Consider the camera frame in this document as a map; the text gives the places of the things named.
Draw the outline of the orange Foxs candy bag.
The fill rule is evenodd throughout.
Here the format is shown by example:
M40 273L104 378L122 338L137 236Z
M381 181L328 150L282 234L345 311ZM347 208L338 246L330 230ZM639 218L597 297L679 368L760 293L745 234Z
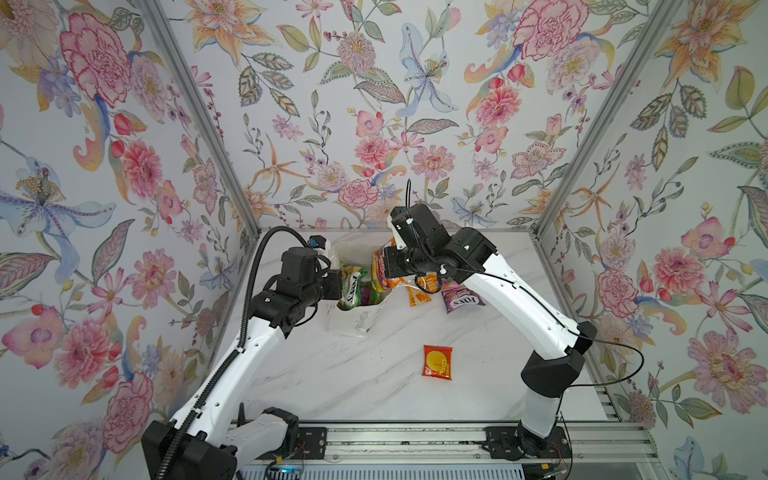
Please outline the orange Foxs candy bag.
M385 276L384 249L386 247L395 246L395 245L396 245L395 239L391 238L385 245L383 245L378 250L374 251L372 254L372 264L371 264L372 288L380 294L387 293L388 291L392 290L402 282L402 279L400 277L387 278Z

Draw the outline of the small orange candy packet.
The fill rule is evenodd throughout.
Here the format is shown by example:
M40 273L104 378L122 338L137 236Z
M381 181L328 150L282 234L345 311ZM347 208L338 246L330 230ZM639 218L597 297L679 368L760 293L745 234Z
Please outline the small orange candy packet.
M414 286L407 286L406 289L409 295L409 304L411 307L416 307L432 302L431 296L419 288Z

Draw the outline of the green Foxs candy bag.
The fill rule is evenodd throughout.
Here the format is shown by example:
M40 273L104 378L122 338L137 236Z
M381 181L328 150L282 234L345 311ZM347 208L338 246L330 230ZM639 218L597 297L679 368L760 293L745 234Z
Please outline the green Foxs candy bag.
M361 281L365 278L367 270L361 266L344 265L341 268L341 297L337 307L342 311L349 311L360 306Z

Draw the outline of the pink Foxs candy bag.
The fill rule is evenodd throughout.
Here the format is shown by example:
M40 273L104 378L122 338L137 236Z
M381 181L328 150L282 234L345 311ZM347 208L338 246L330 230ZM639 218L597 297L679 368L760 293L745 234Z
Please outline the pink Foxs candy bag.
M454 281L445 283L441 288L445 310L448 314L467 306L484 306L485 302L476 292Z

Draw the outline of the white paper gift bag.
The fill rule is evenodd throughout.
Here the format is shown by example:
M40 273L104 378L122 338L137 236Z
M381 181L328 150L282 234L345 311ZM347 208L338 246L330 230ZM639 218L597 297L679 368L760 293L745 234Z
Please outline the white paper gift bag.
M384 313L403 303L415 307L421 294L408 279L384 277L383 250L395 246L393 238L381 245L366 241L331 244L331 261L341 270L341 299L325 310L328 332L364 338Z

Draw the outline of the small red snack packet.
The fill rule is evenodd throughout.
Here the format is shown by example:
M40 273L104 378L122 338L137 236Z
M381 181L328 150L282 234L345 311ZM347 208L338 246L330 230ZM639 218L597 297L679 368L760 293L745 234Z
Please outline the small red snack packet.
M425 345L422 375L451 381L452 353L451 347Z

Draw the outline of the green Lays chips bag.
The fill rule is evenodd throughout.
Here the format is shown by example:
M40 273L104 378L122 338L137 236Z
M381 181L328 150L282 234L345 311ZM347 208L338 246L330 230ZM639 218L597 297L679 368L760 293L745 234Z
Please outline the green Lays chips bag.
M386 298L386 293L378 292L372 286L363 285L360 287L360 305L374 306L379 305Z

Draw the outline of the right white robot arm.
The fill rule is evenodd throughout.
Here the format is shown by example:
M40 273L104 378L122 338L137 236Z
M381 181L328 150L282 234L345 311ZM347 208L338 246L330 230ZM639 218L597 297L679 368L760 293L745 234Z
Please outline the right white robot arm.
M521 372L527 392L518 431L542 441L552 433L560 399L578 379L596 327L567 317L534 291L480 231L449 233L423 204L395 207L387 220L395 239L383 251L385 276L435 273L467 286L523 334L533 353Z

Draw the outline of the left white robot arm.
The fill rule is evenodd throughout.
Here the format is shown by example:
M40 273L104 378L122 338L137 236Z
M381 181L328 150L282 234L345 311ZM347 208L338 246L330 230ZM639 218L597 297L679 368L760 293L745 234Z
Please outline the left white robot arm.
M197 392L165 422L152 422L141 444L153 479L233 479L253 460L276 462L299 444L296 415L269 407L244 417L244 396L267 356L322 301L341 297L341 273L319 239L281 256L281 271L244 308L245 320L226 355Z

